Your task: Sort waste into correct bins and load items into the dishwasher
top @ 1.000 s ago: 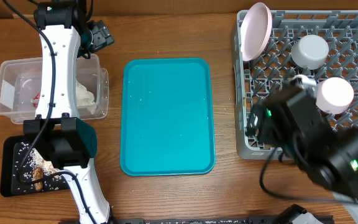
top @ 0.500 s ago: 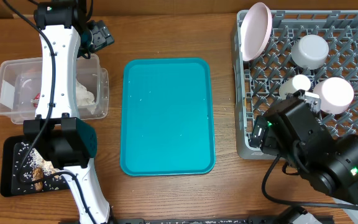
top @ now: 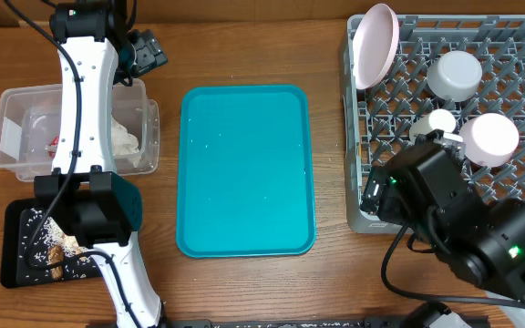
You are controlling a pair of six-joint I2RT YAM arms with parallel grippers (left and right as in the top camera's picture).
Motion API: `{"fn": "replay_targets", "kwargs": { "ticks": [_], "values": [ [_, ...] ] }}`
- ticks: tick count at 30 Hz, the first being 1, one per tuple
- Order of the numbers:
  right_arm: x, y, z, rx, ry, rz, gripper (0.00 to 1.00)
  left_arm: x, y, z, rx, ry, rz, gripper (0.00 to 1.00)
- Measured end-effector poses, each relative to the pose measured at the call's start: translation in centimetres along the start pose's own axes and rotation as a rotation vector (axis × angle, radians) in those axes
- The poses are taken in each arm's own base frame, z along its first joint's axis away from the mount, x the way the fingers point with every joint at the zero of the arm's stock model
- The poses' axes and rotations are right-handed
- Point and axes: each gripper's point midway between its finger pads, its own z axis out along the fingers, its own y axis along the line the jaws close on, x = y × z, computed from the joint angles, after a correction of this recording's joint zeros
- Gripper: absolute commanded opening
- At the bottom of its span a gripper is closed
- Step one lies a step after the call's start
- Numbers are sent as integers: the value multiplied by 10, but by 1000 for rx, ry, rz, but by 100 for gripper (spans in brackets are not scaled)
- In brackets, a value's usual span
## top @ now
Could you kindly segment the red foil snack wrapper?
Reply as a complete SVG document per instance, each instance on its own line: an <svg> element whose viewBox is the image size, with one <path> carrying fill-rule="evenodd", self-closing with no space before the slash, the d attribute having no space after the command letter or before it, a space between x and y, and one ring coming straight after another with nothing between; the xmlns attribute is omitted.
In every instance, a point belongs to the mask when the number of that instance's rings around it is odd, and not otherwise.
<svg viewBox="0 0 525 328"><path fill-rule="evenodd" d="M59 138L55 137L48 145L45 146L45 150L51 159L53 159L56 155L58 141Z"/></svg>

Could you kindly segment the white napkin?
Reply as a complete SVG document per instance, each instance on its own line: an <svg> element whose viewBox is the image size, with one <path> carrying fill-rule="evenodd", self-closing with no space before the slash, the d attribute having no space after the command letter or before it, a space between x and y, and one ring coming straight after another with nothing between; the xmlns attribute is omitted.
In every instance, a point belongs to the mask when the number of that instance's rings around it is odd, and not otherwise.
<svg viewBox="0 0 525 328"><path fill-rule="evenodd" d="M134 168L138 166L140 162L139 140L114 118L111 119L111 143L115 157L127 156Z"/></svg>

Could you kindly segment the white paper cup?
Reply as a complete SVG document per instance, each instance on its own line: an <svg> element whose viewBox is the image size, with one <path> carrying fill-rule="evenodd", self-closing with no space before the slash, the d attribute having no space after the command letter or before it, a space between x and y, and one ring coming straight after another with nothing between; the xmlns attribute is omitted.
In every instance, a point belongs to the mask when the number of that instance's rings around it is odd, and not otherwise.
<svg viewBox="0 0 525 328"><path fill-rule="evenodd" d="M426 135L435 129L452 133L456 126L457 121L448 110L442 108L435 109L411 125L409 129L409 139L414 143L418 135Z"/></svg>

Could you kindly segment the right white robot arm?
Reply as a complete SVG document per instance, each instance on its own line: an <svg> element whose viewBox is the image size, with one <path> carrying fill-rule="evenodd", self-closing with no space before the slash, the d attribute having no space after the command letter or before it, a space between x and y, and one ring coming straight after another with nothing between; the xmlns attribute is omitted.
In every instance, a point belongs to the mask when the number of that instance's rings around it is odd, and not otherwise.
<svg viewBox="0 0 525 328"><path fill-rule="evenodd" d="M395 294L438 307L447 302L498 306L525 327L525 201L485 203L462 178L464 150L463 143L436 129L370 169L360 209L400 228L383 259L381 280ZM411 292L392 284L387 267L407 231L486 296Z"/></svg>

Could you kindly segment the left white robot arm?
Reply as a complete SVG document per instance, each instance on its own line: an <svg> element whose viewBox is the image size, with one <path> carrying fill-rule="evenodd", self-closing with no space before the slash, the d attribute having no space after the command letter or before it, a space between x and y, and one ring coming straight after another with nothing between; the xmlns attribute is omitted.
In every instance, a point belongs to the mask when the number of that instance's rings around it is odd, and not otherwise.
<svg viewBox="0 0 525 328"><path fill-rule="evenodd" d="M142 199L116 167L113 87L166 63L149 32L133 29L124 1L55 6L50 33L62 68L61 126L50 173L34 180L38 202L99 268L119 327L162 327L164 304L152 288L139 248Z"/></svg>

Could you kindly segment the grey shallow bowl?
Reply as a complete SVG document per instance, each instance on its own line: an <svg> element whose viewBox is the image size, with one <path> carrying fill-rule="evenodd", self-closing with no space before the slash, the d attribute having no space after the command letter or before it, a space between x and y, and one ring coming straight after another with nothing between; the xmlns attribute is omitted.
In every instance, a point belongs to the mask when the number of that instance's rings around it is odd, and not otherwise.
<svg viewBox="0 0 525 328"><path fill-rule="evenodd" d="M444 100L462 102L472 98L483 75L480 62L465 51L442 55L427 70L430 91Z"/></svg>

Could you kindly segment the large white dinner plate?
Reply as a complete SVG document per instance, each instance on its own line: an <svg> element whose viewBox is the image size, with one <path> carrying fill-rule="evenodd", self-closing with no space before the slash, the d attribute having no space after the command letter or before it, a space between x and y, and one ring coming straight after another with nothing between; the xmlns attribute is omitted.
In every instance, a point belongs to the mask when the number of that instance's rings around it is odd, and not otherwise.
<svg viewBox="0 0 525 328"><path fill-rule="evenodd" d="M386 4L372 6L353 37L353 75L358 90L380 83L391 68L399 43L396 13Z"/></svg>

